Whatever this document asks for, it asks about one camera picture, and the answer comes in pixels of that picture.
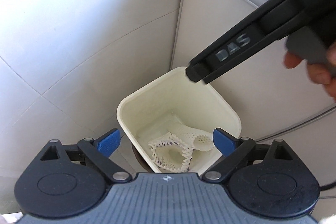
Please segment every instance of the white plastic bin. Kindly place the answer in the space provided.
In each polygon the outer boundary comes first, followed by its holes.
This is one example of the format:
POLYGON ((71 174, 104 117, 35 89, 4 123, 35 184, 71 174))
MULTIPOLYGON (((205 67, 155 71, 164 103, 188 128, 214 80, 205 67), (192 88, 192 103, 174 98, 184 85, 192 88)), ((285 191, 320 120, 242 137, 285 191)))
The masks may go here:
MULTIPOLYGON (((148 142, 168 132, 168 125, 180 122, 192 128, 212 133, 222 128, 239 137, 241 122, 236 112, 210 85, 191 82, 185 67, 162 75, 127 96, 118 106, 118 122, 141 156, 156 173, 160 170, 152 162, 148 142)), ((189 172, 204 173, 219 159, 214 148, 209 152, 195 150, 189 172)))

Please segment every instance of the black cable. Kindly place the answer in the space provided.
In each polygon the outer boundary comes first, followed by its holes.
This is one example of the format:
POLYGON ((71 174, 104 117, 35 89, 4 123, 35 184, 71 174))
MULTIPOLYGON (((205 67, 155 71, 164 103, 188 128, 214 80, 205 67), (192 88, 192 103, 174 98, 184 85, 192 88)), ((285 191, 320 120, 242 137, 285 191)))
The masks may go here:
POLYGON ((336 187, 336 181, 334 181, 332 183, 329 183, 327 185, 321 186, 320 190, 321 190, 321 192, 323 192, 323 191, 327 191, 327 190, 330 190, 330 189, 335 188, 335 187, 336 187))

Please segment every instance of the silver screw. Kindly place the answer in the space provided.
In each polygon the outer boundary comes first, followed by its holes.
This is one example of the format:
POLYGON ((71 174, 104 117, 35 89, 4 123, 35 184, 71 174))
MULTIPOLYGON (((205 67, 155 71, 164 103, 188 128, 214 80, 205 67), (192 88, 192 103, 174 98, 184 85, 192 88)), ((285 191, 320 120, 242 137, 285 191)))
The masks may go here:
POLYGON ((123 181, 123 180, 127 180, 129 175, 128 173, 126 172, 117 172, 117 173, 114 173, 113 176, 112 176, 115 180, 120 180, 120 181, 123 181))
POLYGON ((222 174, 217 171, 210 171, 205 173, 205 177, 208 180, 219 180, 221 178, 222 174))

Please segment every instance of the crosshair logo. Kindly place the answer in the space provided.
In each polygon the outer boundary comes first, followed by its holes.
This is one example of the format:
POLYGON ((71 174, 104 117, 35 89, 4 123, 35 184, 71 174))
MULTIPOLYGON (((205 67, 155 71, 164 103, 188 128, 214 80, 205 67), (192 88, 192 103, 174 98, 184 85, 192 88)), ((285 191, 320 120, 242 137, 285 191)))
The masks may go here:
POLYGON ((166 175, 162 179, 165 180, 166 182, 168 182, 168 181, 172 180, 173 178, 171 176, 166 175))

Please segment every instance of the black device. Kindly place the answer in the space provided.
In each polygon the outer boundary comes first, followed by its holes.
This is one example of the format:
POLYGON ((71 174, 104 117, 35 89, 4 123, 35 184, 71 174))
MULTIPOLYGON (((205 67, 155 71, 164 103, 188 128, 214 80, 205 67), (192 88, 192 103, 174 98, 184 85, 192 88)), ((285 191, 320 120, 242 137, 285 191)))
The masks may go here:
POLYGON ((206 84, 244 62, 272 42, 289 35, 290 52, 336 69, 326 49, 336 39, 336 0, 269 0, 190 61, 188 78, 206 84))
POLYGON ((19 224, 316 223, 309 215, 320 186, 281 139, 256 144, 217 128, 214 144, 226 157, 201 178, 138 173, 133 179, 107 158, 118 138, 113 129, 77 145, 50 140, 16 182, 19 224))

